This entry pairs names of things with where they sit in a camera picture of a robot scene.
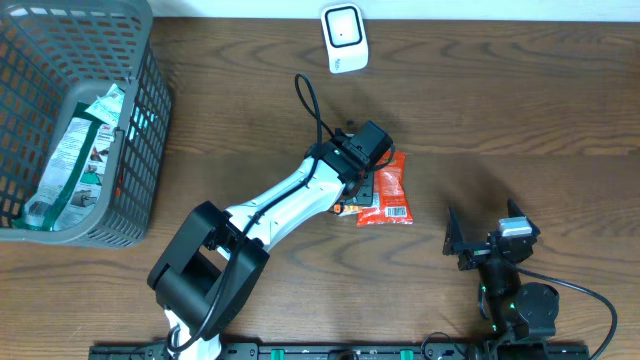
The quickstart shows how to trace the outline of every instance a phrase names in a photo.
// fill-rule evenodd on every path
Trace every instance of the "orange package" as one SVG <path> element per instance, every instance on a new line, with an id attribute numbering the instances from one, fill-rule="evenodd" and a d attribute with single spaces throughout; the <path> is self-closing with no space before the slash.
<path id="1" fill-rule="evenodd" d="M 378 164 L 389 160 L 387 152 Z M 404 194 L 404 163 L 406 155 L 397 151 L 391 163 L 375 172 L 373 205 L 358 213 L 358 226 L 373 224 L 413 224 L 413 215 Z"/>

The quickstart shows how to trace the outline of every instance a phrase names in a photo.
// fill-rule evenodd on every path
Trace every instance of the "plastic bag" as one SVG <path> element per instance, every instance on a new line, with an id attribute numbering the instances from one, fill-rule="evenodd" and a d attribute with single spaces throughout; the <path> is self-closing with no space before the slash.
<path id="1" fill-rule="evenodd" d="M 388 161 L 390 153 L 378 164 Z M 358 213 L 358 226 L 373 224 L 413 224 L 413 215 L 407 202 L 402 183 L 406 155 L 396 151 L 389 165 L 375 172 L 373 205 Z"/>

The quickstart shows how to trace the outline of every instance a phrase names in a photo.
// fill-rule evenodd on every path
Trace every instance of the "basket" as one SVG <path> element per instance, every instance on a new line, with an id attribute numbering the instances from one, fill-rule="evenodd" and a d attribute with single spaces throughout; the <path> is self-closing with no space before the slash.
<path id="1" fill-rule="evenodd" d="M 121 248 L 144 238 L 171 99 L 151 50 L 144 0 L 0 1 L 0 240 Z M 12 228 L 79 101 L 126 93 L 102 192 L 79 224 Z"/>

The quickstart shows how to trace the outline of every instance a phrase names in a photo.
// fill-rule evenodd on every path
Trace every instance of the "white background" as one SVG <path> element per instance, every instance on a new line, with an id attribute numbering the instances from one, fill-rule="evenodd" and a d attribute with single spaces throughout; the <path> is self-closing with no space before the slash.
<path id="1" fill-rule="evenodd" d="M 341 2 L 148 0 L 155 16 L 317 19 Z M 355 0 L 366 19 L 640 21 L 640 0 Z"/>

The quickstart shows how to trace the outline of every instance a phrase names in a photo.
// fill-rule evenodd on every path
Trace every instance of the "wooden table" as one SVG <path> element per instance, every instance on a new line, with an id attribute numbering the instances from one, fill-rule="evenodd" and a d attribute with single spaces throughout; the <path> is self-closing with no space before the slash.
<path id="1" fill-rule="evenodd" d="M 86 359 L 93 344 L 165 336 L 145 280 L 189 211 L 263 192 L 314 141 L 296 72 L 311 77 L 329 125 L 373 119 L 408 154 L 416 221 L 306 222 L 274 249 L 228 334 L 485 334 L 477 274 L 441 253 L 446 210 L 455 206 L 469 237 L 481 236 L 513 196 L 542 230 L 524 267 L 609 297 L 620 324 L 604 358 L 638 358 L 640 26 L 370 21 L 367 34 L 369 65 L 333 76 L 318 21 L 158 19 L 153 43 L 177 101 L 148 237 L 117 251 L 0 244 L 0 358 Z M 595 351 L 606 308 L 558 290 L 555 339 Z"/>

